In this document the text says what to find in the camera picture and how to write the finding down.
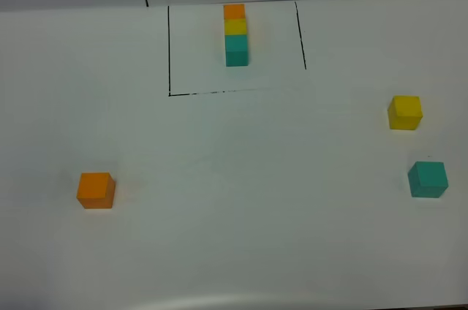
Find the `yellow template block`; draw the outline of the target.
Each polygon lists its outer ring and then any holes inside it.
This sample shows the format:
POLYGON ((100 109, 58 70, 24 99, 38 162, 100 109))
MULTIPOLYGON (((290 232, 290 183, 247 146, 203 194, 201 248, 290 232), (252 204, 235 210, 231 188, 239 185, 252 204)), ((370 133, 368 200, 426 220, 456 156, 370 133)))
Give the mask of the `yellow template block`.
POLYGON ((247 23, 245 18, 225 19, 224 34, 226 36, 247 35, 247 23))

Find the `teal template block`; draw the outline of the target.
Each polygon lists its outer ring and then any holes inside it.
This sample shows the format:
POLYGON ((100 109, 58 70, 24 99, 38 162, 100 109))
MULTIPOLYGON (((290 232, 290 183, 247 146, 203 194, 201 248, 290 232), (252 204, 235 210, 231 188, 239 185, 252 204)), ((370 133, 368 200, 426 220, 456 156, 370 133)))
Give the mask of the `teal template block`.
POLYGON ((225 35, 224 46, 227 67, 242 67, 249 64, 249 45, 246 34, 225 35))

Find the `orange template block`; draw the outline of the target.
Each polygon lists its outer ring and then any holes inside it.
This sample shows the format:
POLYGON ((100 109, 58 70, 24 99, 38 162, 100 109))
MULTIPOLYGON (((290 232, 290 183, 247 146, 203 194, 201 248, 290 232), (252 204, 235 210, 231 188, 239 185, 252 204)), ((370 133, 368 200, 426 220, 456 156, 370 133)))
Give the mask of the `orange template block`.
POLYGON ((244 4, 226 4, 223 6, 225 20, 245 19, 245 5, 244 4))

